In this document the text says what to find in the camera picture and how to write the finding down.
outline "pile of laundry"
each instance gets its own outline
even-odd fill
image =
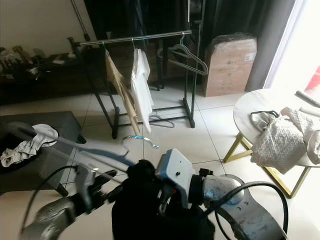
[[[251,162],[273,167],[285,174],[307,153],[313,164],[320,164],[320,121],[285,107],[275,111],[252,112],[252,124],[262,132],[252,146]]]
[[[3,167],[7,168],[12,164],[18,164],[37,155],[40,148],[56,144],[56,139],[59,137],[57,130],[46,124],[33,125],[32,128],[37,134],[31,140],[22,141],[14,149],[7,148],[2,153],[0,161]]]

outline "black cable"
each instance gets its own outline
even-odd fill
[[[64,169],[75,169],[77,168],[76,166],[63,166],[63,167],[60,167],[58,168],[57,170],[55,170],[53,173],[51,173],[46,179],[44,179],[40,185],[35,189],[35,191],[33,192],[32,194],[32,197],[30,198],[30,201],[28,203],[28,206],[26,208],[26,211],[25,211],[25,214],[24,214],[24,218],[23,218],[23,222],[22,222],[22,225],[21,225],[21,229],[20,229],[20,235],[22,234],[23,230],[25,229],[25,225],[26,225],[26,221],[27,221],[27,218],[28,218],[28,215],[29,215],[29,212],[30,212],[30,209],[31,209],[31,206],[32,206],[32,203],[33,201],[35,200],[35,197],[37,195],[37,193],[39,192],[39,190],[43,187],[43,185],[50,179],[52,178],[55,174],[57,174],[58,172],[60,172],[61,170],[64,170]]]
[[[226,240],[231,240],[231,238],[227,235],[227,233],[225,232],[224,228],[221,225],[217,211],[214,211],[214,215],[215,215],[216,223],[218,224],[223,236],[226,238]]]
[[[283,205],[283,214],[284,214],[284,216],[283,216],[283,231],[285,233],[287,233],[288,232],[289,213],[288,213],[288,204],[286,201],[286,197],[283,194],[283,192],[276,185],[274,185],[270,182],[266,182],[266,181],[248,182],[248,183],[245,183],[245,184],[231,190],[226,195],[224,195],[220,200],[214,202],[206,211],[204,211],[204,215],[208,216],[210,213],[215,211],[217,208],[219,208],[220,206],[222,206],[223,204],[228,202],[234,195],[236,195],[240,191],[247,189],[247,188],[255,187],[255,186],[271,187],[278,193],[278,195],[281,198],[282,205]]]

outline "white t-shirt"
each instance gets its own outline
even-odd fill
[[[135,49],[131,74],[131,90],[136,113],[138,118],[143,121],[143,125],[148,133],[151,132],[149,114],[152,113],[152,106],[154,105],[147,84],[149,74],[150,67],[146,54],[141,49]]]

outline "hanging clothes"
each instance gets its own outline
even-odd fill
[[[131,90],[134,105],[139,119],[143,121],[145,129],[150,133],[149,114],[152,113],[152,106],[154,105],[147,83],[150,67],[147,56],[141,49],[134,49],[133,58]]]
[[[137,113],[134,108],[134,100],[125,85],[125,77],[118,71],[112,61],[108,51],[105,51],[106,79],[115,87],[117,93],[122,98],[123,105],[131,121],[131,125],[135,135],[140,135],[138,126]]]

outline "beige shirt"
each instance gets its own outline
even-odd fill
[[[133,97],[125,85],[125,77],[118,71],[107,51],[105,54],[105,65],[106,79],[113,84],[117,93],[121,96],[123,105],[131,121],[134,134],[139,136],[140,129],[138,126],[137,113],[134,107]]]

